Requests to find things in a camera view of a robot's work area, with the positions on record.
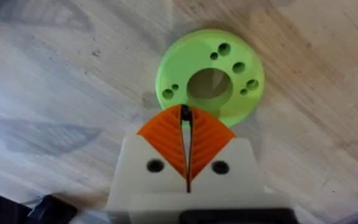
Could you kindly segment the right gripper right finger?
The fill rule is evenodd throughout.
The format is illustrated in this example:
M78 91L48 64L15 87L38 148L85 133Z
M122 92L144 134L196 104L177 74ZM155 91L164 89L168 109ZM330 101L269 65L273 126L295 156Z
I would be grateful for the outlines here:
M225 124L207 112L191 107L188 160L188 192L264 192L254 151L247 139L237 137Z

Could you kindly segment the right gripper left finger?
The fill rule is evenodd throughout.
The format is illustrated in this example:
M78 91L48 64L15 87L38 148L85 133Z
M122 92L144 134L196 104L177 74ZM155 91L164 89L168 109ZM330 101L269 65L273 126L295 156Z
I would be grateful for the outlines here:
M139 195L186 192L181 108L163 110L124 138L106 210L128 211Z

